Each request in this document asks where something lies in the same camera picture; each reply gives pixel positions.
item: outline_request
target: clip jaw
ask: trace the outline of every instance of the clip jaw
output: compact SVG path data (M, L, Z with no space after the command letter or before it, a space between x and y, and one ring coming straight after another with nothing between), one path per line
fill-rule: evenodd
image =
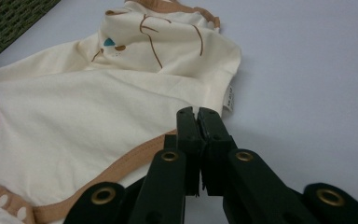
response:
M64 223L184 223L185 196L199 195L200 171L208 195L223 196L230 224L358 223L350 195L326 184L308 185L303 195L287 188L256 153L237 148L215 111L200 108L195 120L187 107L176 116L177 134L166 135L145 180L91 187Z

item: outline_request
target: white tabletop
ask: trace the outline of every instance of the white tabletop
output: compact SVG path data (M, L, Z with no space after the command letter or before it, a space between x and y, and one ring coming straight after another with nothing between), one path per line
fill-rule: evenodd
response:
M228 131L290 188L329 183L358 200L358 1L182 0L205 7L242 49ZM123 1L61 0L0 66L94 34ZM186 223L227 223L221 198L187 198Z

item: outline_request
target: baby bodysuit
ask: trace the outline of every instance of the baby bodysuit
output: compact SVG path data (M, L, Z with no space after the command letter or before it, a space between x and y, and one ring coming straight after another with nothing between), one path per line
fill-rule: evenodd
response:
M179 109L221 113L241 51L218 18L163 0L104 14L97 34L0 68L0 223L62 223L87 186L144 176Z

